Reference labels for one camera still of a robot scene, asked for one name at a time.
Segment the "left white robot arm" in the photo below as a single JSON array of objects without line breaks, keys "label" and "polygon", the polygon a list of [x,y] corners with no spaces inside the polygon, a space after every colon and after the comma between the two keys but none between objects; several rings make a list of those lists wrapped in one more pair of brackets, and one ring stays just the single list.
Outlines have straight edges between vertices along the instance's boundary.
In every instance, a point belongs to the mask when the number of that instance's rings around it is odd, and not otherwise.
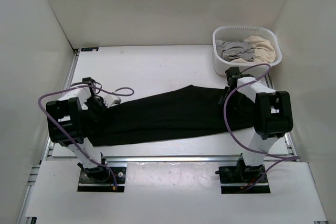
[{"label": "left white robot arm", "polygon": [[51,141],[72,151],[87,177],[105,182],[110,177],[106,158],[88,139],[108,109],[103,97],[96,94],[97,84],[91,77],[83,78],[62,98],[47,102],[46,112],[50,115],[47,122]]}]

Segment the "black trousers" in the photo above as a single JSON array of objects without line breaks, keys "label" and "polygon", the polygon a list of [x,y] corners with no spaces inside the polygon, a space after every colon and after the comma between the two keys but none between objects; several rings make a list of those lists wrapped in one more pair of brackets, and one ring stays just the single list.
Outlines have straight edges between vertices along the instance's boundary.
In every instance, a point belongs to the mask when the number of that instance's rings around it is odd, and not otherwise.
[{"label": "black trousers", "polygon": [[93,146],[116,146],[178,140],[253,126],[254,104],[244,95],[235,110],[218,105],[222,89],[187,86],[108,108],[102,122],[88,136]]}]

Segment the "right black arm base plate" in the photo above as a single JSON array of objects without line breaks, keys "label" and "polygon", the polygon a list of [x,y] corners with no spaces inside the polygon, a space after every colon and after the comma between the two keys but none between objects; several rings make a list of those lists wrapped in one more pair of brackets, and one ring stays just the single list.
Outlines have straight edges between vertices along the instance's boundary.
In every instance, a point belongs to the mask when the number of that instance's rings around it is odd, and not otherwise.
[{"label": "right black arm base plate", "polygon": [[215,172],[219,176],[221,194],[269,194],[271,193],[264,165],[220,166]]}]

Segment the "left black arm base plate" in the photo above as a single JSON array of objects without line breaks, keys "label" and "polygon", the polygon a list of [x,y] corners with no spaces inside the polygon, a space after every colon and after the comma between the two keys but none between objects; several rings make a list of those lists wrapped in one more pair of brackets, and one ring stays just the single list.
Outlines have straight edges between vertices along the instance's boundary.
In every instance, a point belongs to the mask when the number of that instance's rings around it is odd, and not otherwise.
[{"label": "left black arm base plate", "polygon": [[127,176],[126,167],[111,167],[117,186],[114,185],[112,175],[103,175],[102,178],[94,179],[89,177],[84,171],[80,172],[77,191],[78,192],[99,192],[99,193],[123,193]]}]

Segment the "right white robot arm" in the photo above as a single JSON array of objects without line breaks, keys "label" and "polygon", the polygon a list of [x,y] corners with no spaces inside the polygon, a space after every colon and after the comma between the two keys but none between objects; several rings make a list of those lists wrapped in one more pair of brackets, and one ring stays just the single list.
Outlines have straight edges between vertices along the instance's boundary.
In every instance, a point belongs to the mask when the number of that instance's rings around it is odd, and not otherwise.
[{"label": "right white robot arm", "polygon": [[290,95],[263,85],[253,75],[239,67],[226,70],[227,88],[224,110],[231,96],[240,92],[254,104],[254,134],[235,166],[220,167],[217,173],[224,184],[248,183],[262,179],[265,174],[264,158],[270,148],[293,128]]}]

